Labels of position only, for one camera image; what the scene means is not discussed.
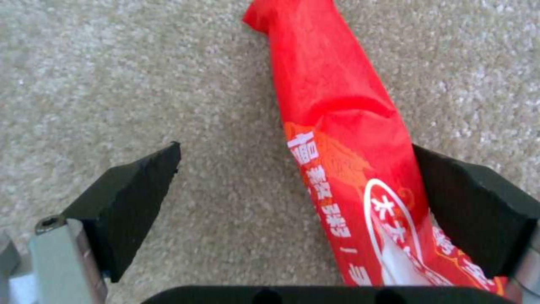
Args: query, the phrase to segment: plastic wrapper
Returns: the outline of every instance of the plastic wrapper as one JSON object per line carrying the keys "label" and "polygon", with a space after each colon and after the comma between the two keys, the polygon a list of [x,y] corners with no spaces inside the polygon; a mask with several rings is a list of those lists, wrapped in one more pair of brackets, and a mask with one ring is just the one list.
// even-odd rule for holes
{"label": "plastic wrapper", "polygon": [[433,225],[407,128],[333,1],[255,0],[244,21],[268,35],[287,145],[345,283],[503,295]]}

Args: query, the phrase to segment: silver metal part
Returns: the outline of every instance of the silver metal part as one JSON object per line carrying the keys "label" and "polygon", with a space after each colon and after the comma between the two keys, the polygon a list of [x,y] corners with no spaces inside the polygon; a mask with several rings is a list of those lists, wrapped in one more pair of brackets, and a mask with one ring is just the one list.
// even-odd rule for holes
{"label": "silver metal part", "polygon": [[40,304],[104,303],[106,287],[94,262],[83,224],[67,225],[30,240]]}
{"label": "silver metal part", "polygon": [[[522,293],[519,294],[513,286],[520,286]],[[530,245],[526,249],[507,290],[512,295],[511,299],[516,302],[540,303],[540,224],[536,226]]]}
{"label": "silver metal part", "polygon": [[66,224],[66,219],[61,215],[51,215],[41,219],[35,227],[36,235],[49,232]]}
{"label": "silver metal part", "polygon": [[61,216],[41,220],[29,251],[20,257],[0,234],[0,304],[105,302],[107,287],[81,222]]}
{"label": "silver metal part", "polygon": [[9,304],[37,303],[36,277],[32,272],[30,255],[23,255],[21,262],[9,277]]}
{"label": "silver metal part", "polygon": [[9,277],[20,261],[19,252],[9,236],[0,232],[0,304],[9,301]]}

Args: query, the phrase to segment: hole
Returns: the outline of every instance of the hole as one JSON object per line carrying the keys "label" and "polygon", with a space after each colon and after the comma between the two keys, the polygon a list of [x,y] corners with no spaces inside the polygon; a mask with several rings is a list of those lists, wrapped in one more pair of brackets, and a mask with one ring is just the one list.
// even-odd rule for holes
{"label": "hole", "polygon": [[279,293],[270,290],[263,289],[259,291],[254,297],[252,304],[281,304],[281,296]]}
{"label": "hole", "polygon": [[383,289],[375,295],[375,304],[407,304],[407,302],[397,292]]}
{"label": "hole", "polygon": [[54,225],[58,222],[58,219],[56,217],[51,217],[50,219],[46,219],[43,222],[41,222],[41,226],[48,227],[50,225]]}

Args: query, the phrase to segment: carpet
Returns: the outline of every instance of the carpet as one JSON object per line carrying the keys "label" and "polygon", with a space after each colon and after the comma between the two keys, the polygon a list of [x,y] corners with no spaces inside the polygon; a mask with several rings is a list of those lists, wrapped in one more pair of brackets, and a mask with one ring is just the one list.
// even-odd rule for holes
{"label": "carpet", "polygon": [[[540,199],[540,4],[337,0],[413,140]],[[0,4],[0,228],[23,249],[110,166],[180,174],[109,303],[196,284],[338,285],[246,0]]]}

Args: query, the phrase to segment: red snack package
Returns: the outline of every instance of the red snack package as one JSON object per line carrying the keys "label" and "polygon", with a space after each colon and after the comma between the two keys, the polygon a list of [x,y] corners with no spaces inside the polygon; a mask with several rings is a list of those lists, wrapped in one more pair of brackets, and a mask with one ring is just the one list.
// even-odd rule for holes
{"label": "red snack package", "polygon": [[348,285],[504,294],[434,227],[407,128],[332,0],[255,0],[287,145]]}

